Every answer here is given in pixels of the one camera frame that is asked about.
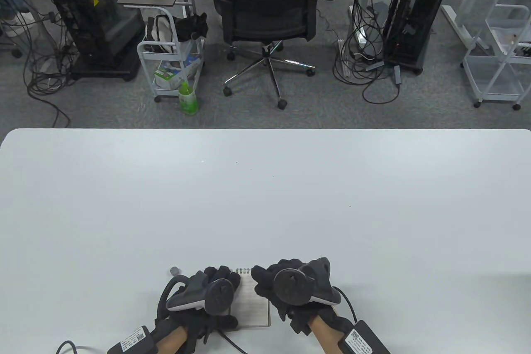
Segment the person's right hand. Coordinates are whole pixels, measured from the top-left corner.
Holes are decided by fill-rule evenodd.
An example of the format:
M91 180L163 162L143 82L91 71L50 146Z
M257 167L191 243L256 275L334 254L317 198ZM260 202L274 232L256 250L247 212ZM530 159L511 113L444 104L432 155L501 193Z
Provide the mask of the person's right hand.
M353 329L353 323L334 310L341 303L341 295L330 284L330 273L331 265L326 257L309 263L281 259L267 269L259 265L251 269L257 283L255 292L273 304L282 321L290 319L295 333L310 335L310 322L320 317L328 327L347 334Z

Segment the person's left hand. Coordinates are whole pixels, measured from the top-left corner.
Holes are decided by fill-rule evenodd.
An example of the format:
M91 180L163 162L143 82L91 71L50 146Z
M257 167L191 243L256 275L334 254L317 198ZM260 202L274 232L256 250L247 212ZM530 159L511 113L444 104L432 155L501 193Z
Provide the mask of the person's left hand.
M197 342L207 343L214 332L229 342L226 333L239 325L229 309L240 283L227 266L173 276L159 298L151 333L158 352L193 354Z

